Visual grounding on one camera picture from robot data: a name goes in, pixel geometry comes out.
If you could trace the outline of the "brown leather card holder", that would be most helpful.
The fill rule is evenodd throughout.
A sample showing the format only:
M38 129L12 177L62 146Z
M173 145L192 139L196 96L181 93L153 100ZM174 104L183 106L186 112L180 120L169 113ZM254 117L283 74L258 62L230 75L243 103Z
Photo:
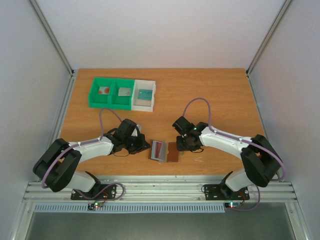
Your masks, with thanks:
M162 162L162 163L177 163L179 161L180 156L183 155L183 152L180 152L177 150L177 144L175 142L161 141L162 142L162 147L161 147L162 160L154 160L151 158L153 141L156 141L156 140L151 140L151 143L150 143L151 149L149 151L149 156L148 156L150 160Z

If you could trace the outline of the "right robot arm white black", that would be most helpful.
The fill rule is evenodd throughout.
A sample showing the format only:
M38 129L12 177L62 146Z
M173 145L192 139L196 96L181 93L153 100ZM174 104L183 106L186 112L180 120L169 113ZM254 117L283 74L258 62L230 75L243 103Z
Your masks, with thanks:
M266 187L282 168L283 161L263 135L242 137L218 130L205 122L194 125L184 116L172 127L179 133L177 150L195 152L210 147L231 154L242 161L243 168L228 173L217 187L217 195L231 200L248 186Z

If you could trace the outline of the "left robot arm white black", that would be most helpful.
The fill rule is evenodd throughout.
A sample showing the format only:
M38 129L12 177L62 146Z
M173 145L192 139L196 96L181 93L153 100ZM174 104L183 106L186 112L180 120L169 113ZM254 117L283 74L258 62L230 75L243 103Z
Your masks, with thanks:
M80 163L114 155L123 149L135 155L150 148L139 125L126 118L119 127L94 139L80 142L56 139L35 163L32 171L41 180L44 189L49 188L55 193L73 189L81 191L89 199L96 199L101 193L101 184L91 173L77 171Z

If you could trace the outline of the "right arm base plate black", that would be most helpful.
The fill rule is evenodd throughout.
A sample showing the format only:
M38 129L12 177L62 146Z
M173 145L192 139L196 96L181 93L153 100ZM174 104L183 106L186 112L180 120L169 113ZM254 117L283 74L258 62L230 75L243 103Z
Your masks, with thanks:
M204 184L201 191L206 201L246 201L250 199L247 187L232 191L228 187L221 187L220 184Z

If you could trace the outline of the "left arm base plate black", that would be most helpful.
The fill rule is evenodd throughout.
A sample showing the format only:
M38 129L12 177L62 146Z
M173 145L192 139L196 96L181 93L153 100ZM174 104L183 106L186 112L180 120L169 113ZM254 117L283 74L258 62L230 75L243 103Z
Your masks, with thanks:
M73 189L70 199L73 201L101 201L105 199L115 199L117 193L116 184L98 184L95 185L90 191L84 192L81 190Z

